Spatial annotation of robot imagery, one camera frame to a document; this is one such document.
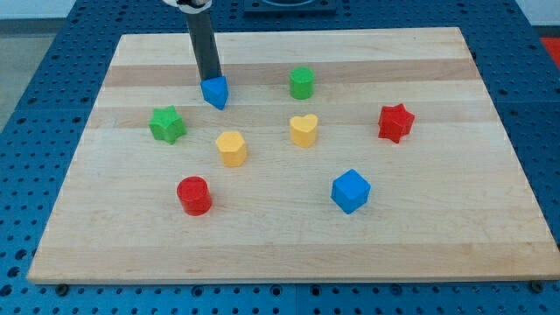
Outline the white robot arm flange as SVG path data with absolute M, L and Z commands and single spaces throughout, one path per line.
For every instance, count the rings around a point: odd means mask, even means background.
M 212 0 L 162 0 L 165 4 L 174 8 L 178 8 L 185 14 L 199 14 L 208 10 L 212 4 Z

